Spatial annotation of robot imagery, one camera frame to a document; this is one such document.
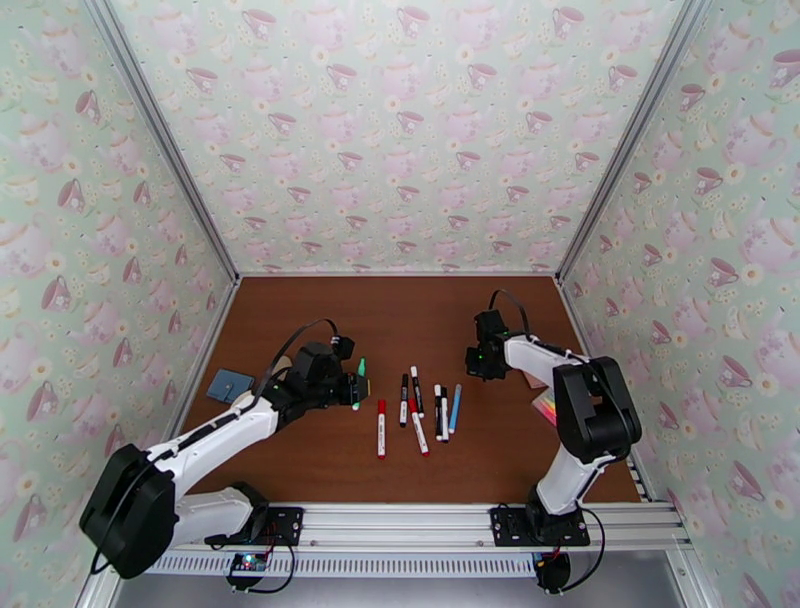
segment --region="blue marker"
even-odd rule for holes
[[[458,421],[458,410],[461,405],[461,385],[456,384],[456,395],[453,397],[453,413],[450,414],[450,427],[447,429],[450,434],[456,432],[456,422]]]

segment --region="blue eraser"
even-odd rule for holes
[[[254,382],[255,378],[252,376],[221,369],[211,381],[206,396],[223,403],[233,403],[236,397],[250,390]]]

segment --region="wallpaper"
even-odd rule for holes
[[[227,283],[82,5],[36,4],[0,7],[4,608],[75,603],[83,505],[161,439]]]
[[[800,7],[710,18],[568,278],[728,606],[800,606]]]
[[[680,3],[113,0],[243,272],[552,272]]]

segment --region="black cable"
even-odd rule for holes
[[[280,369],[279,369],[277,372],[275,372],[274,374],[272,374],[272,375],[269,377],[269,380],[267,380],[267,386],[269,386],[269,383],[270,383],[270,382],[272,382],[273,380],[277,380],[277,379],[280,377],[280,375],[281,375],[282,373],[284,373],[284,372],[288,372],[290,369],[292,369],[292,366],[291,366],[291,365],[289,365],[289,366],[287,366],[287,367],[282,367],[282,368],[280,368]]]
[[[289,553],[292,556],[292,565],[289,567],[289,576],[286,578],[285,581],[283,581],[283,583],[281,583],[280,586],[275,587],[275,589],[250,588],[247,590],[247,593],[256,593],[258,595],[272,595],[273,593],[278,593],[279,591],[283,591],[284,589],[286,589],[286,587],[289,586],[289,583],[292,582],[292,579],[294,578],[294,569],[297,563],[297,557],[294,554],[294,549],[292,549],[292,544],[291,542],[289,542],[289,539],[287,539],[283,534],[278,534],[277,536],[286,541],[286,546],[289,548]]]
[[[297,328],[295,332],[291,336],[289,336],[289,339],[286,340],[286,342],[284,342],[283,346],[281,346],[275,357],[272,359],[272,363],[269,364],[269,367],[267,367],[267,370],[264,372],[261,382],[259,382],[258,384],[258,388],[256,388],[256,390],[253,392],[253,401],[250,402],[250,405],[242,409],[242,413],[249,412],[256,406],[256,404],[258,403],[258,399],[261,396],[261,393],[264,392],[264,390],[267,388],[267,385],[270,383],[272,379],[272,373],[273,370],[275,369],[275,366],[278,364],[278,361],[280,361],[280,358],[286,354],[286,351],[289,350],[289,347],[292,344],[294,344],[295,340],[297,340],[297,338],[299,338],[303,332],[314,327],[318,323],[327,323],[328,325],[331,326],[334,337],[339,335],[339,329],[336,327],[336,323],[334,323],[327,317],[311,321],[310,323],[306,323],[302,327]]]
[[[525,332],[525,338],[528,340],[528,342],[533,342],[533,336],[531,335],[531,327],[530,324],[528,323],[528,313],[525,312],[525,307],[522,304],[520,304],[520,301],[517,300],[517,298],[515,298],[510,291],[506,289],[495,289],[494,293],[492,294],[492,297],[489,298],[489,310],[492,310],[494,308],[494,301],[497,298],[497,294],[500,293],[502,293],[506,298],[511,300],[514,306],[517,307],[519,315],[520,317],[522,317],[522,330]]]
[[[562,587],[561,589],[559,589],[558,590],[559,593],[564,593],[565,591],[571,591],[575,589],[575,587],[578,587],[583,583],[585,583],[589,579],[589,577],[591,577],[600,567],[600,562],[603,561],[603,555],[606,552],[606,529],[603,527],[603,522],[600,521],[599,517],[597,517],[597,513],[595,513],[591,509],[587,509],[586,507],[582,507],[582,509],[587,513],[589,513],[592,517],[594,517],[595,521],[597,521],[597,525],[600,526],[600,553],[597,554],[597,560],[595,560],[594,565],[591,568],[589,568],[582,577],[580,577],[574,583],[570,583],[566,587]]]
[[[119,512],[122,510],[122,505],[125,504],[125,501],[127,500],[128,496],[130,496],[131,492],[133,492],[134,489],[136,489],[139,480],[142,477],[144,477],[145,474],[148,473],[151,469],[155,468],[155,465],[158,461],[165,460],[169,455],[171,455],[171,452],[162,452],[161,454],[156,456],[153,460],[148,462],[147,465],[141,471],[139,471],[139,473],[136,474],[136,477],[133,478],[131,483],[125,489],[125,492],[123,492],[122,494],[122,498],[120,498],[120,500],[117,502],[117,506],[114,507],[114,510],[111,512],[111,517],[108,519],[108,524],[106,525],[106,529],[103,532],[103,536],[100,537],[100,542],[97,543],[97,550],[94,552],[94,557],[92,558],[92,564],[91,567],[89,568],[89,574],[91,575],[100,574],[111,565],[110,561],[106,561],[106,563],[103,564],[102,567],[98,568],[97,560],[100,559],[100,553],[102,552],[103,545],[106,544],[106,541],[108,540],[108,535],[111,533],[111,528],[114,525],[114,521],[117,519],[117,517],[119,516]]]

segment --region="mounting plate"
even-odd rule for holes
[[[252,544],[272,544],[273,535],[268,533],[272,529],[279,536],[276,545],[280,547],[289,544],[292,547],[296,547],[300,543],[304,512],[300,507],[269,507],[267,509],[267,519],[264,522],[265,533],[256,538]]]
[[[495,507],[489,509],[495,547],[585,547],[589,533],[580,512],[563,516],[558,525],[534,529],[525,507]]]

